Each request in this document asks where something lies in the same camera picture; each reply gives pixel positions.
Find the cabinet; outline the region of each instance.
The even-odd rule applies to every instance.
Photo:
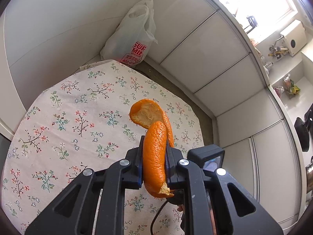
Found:
[[[223,148],[225,150],[222,167],[228,171],[252,196],[257,198],[257,167],[252,155],[251,139],[242,140]]]
[[[299,212],[301,180],[284,122],[253,136],[259,169],[259,202],[277,221]]]
[[[157,63],[193,30],[210,17],[215,9],[205,0],[153,0],[156,32],[148,55]]]
[[[281,228],[284,231],[284,234],[287,234],[292,228],[293,225],[298,221],[298,215],[295,215],[287,220],[284,220],[282,222],[279,223],[279,225],[281,226]]]
[[[233,30],[216,12],[175,48],[161,65],[195,92],[247,54]]]
[[[4,17],[0,17],[0,133],[12,140],[13,135],[25,115],[25,108],[15,89],[4,46]]]
[[[226,147],[251,137],[282,118],[269,92],[264,89],[217,117],[220,146]]]
[[[263,89],[249,56],[195,93],[215,116],[235,107]]]

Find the plastic bag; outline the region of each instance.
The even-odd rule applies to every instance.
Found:
[[[114,59],[130,67],[147,55],[154,38],[153,0],[136,3],[101,50],[101,60]]]
[[[275,88],[275,92],[277,93],[278,97],[281,99],[281,95],[284,92],[284,88],[282,86],[278,86]]]

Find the white wall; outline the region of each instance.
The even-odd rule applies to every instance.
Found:
[[[138,1],[11,0],[4,29],[7,60],[26,109],[97,55]]]
[[[5,12],[0,16],[0,133],[12,140],[25,115],[25,109],[15,89],[7,64],[4,45],[4,18]]]

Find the metal screw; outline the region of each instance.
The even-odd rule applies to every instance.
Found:
[[[120,165],[127,166],[129,164],[129,161],[127,159],[123,159],[120,161]]]
[[[216,173],[219,174],[220,176],[224,176],[226,174],[226,170],[224,170],[223,168],[218,168],[216,170]]]
[[[84,169],[83,175],[84,176],[90,176],[92,174],[92,169]]]
[[[187,159],[180,159],[180,160],[179,160],[179,163],[180,163],[181,165],[183,165],[183,166],[186,166],[186,165],[189,164],[189,161],[188,161]]]

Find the table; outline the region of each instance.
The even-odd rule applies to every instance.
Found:
[[[184,156],[203,146],[191,107],[156,82],[114,60],[81,69],[35,100],[9,148],[1,205],[22,234],[81,171],[106,169],[139,145],[146,130],[132,123],[128,114],[140,99],[152,99],[166,111],[175,147]],[[150,234],[150,223],[162,203],[164,199],[153,198],[144,186],[126,190],[125,234]],[[167,204],[154,224],[155,234],[183,234],[181,215],[176,206]]]

